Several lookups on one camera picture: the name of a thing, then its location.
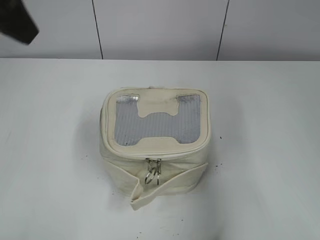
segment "metal ring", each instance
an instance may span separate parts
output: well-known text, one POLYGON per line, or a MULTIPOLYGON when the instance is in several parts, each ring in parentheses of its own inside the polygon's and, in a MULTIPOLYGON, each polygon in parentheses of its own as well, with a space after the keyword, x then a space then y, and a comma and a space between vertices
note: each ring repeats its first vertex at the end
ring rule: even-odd
POLYGON ((155 167, 151 168, 150 171, 148 171, 148 173, 146 174, 145 176, 145 179, 144 179, 144 184, 149 184, 151 183, 151 181, 154 179, 155 175, 157 173, 157 169, 155 167))

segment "white table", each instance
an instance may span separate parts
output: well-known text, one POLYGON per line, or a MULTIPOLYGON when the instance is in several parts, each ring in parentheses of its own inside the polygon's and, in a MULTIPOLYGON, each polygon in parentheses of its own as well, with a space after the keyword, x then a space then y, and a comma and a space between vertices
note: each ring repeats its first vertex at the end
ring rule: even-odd
POLYGON ((0 59, 0 239, 315 240, 320 62, 0 59), (133 211, 105 173, 99 113, 120 87, 210 97, 210 167, 133 211))

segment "cosmetic bag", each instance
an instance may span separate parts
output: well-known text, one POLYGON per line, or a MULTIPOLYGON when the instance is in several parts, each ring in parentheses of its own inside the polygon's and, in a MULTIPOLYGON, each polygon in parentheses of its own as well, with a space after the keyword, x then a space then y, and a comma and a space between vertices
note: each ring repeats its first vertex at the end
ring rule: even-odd
POLYGON ((197 89, 121 88, 100 114, 100 153, 137 210, 193 189, 208 165, 208 96, 197 89))

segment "bag lid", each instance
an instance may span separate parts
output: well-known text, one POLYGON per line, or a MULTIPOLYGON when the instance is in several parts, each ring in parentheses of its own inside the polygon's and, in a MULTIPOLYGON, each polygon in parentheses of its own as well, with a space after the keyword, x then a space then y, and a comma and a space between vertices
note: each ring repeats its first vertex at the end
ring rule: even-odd
POLYGON ((101 136, 118 156, 196 151, 210 140, 207 95, 195 89, 123 88, 101 110, 101 136))

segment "zipper pull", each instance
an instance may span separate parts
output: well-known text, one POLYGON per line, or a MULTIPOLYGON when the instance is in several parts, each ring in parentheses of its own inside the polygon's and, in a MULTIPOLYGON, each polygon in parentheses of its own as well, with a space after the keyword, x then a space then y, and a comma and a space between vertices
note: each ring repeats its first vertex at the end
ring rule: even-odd
POLYGON ((150 158, 146 158, 145 161, 148 163, 147 173, 144 178, 144 184, 149 184, 154 179, 157 174, 157 185, 159 185, 159 178, 161 175, 161 159, 152 160, 150 158))

